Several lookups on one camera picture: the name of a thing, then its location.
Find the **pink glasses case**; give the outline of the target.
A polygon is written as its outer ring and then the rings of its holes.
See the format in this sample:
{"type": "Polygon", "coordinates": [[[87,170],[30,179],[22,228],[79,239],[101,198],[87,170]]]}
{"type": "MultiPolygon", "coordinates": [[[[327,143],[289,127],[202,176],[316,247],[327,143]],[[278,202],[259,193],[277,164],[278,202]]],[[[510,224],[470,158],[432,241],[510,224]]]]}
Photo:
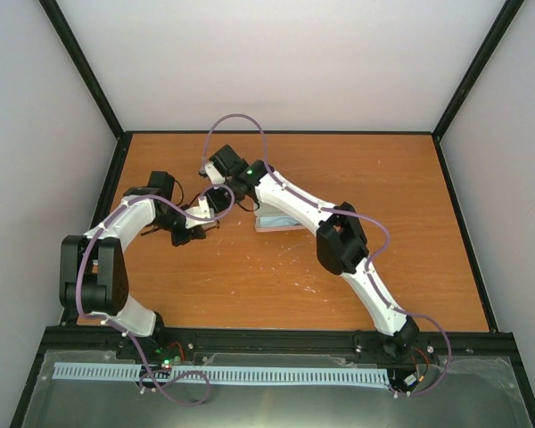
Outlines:
{"type": "Polygon", "coordinates": [[[298,220],[268,204],[261,203],[253,213],[255,230],[260,233],[288,232],[305,228],[298,220]]]}

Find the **light blue cleaning cloth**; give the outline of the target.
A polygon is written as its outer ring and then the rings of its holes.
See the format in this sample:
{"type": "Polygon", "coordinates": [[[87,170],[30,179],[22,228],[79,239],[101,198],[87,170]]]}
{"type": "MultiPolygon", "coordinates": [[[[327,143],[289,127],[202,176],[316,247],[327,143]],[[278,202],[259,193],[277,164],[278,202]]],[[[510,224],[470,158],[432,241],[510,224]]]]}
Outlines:
{"type": "Polygon", "coordinates": [[[300,226],[300,222],[287,216],[262,216],[258,220],[260,228],[278,228],[300,226]]]}

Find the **black thin-frame sunglasses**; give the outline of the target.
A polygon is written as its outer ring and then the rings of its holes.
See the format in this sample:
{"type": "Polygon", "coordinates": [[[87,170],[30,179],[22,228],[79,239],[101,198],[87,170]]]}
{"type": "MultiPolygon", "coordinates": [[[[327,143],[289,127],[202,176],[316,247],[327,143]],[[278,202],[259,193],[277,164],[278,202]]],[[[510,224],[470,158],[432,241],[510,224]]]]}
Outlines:
{"type": "Polygon", "coordinates": [[[227,210],[230,203],[231,195],[226,189],[211,187],[197,197],[194,215],[199,218],[200,226],[207,231],[219,226],[218,220],[210,221],[210,219],[227,210]]]}

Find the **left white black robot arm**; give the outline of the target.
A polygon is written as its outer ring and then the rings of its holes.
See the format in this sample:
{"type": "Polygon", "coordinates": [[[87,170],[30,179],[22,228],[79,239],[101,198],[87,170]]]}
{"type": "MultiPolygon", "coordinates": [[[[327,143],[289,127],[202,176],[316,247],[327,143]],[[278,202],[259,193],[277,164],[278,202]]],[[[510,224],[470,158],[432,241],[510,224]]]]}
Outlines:
{"type": "Polygon", "coordinates": [[[124,253],[146,227],[167,231],[175,246],[205,237],[215,212],[205,197],[172,208],[177,186],[165,171],[153,171],[147,185],[124,192],[118,207],[97,226],[62,241],[59,300],[72,322],[97,321],[137,336],[136,347],[147,358],[161,357],[168,347],[162,316],[132,297],[124,253]]]}

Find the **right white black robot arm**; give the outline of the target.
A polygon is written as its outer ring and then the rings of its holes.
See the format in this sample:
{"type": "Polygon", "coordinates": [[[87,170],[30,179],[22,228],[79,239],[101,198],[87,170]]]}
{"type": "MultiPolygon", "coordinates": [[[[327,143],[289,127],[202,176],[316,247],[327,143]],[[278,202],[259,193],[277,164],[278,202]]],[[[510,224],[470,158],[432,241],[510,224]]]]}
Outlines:
{"type": "Polygon", "coordinates": [[[316,238],[319,264],[343,278],[374,322],[387,358],[404,358],[419,334],[370,260],[367,238],[354,207],[334,205],[300,189],[262,160],[252,164],[225,145],[203,160],[201,174],[215,185],[227,185],[239,202],[249,197],[299,222],[316,238]]]}

